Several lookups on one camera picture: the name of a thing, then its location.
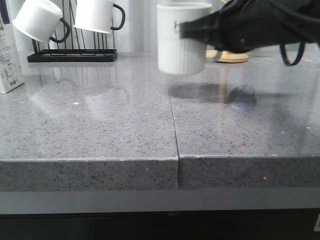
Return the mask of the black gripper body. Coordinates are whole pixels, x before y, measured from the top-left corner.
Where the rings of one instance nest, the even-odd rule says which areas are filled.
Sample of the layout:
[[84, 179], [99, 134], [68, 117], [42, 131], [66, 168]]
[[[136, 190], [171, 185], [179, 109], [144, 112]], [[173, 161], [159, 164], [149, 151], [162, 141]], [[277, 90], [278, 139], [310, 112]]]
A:
[[231, 0], [219, 11], [223, 47], [234, 53], [319, 43], [318, 0]]

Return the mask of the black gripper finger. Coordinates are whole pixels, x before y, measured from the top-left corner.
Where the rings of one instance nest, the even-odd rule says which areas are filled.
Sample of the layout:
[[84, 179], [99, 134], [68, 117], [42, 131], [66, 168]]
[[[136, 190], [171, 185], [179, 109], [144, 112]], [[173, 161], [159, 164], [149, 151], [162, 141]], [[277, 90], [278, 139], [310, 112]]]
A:
[[179, 24], [179, 38], [192, 39], [211, 46], [221, 46], [222, 38], [219, 24], [218, 12], [195, 20], [183, 21]]

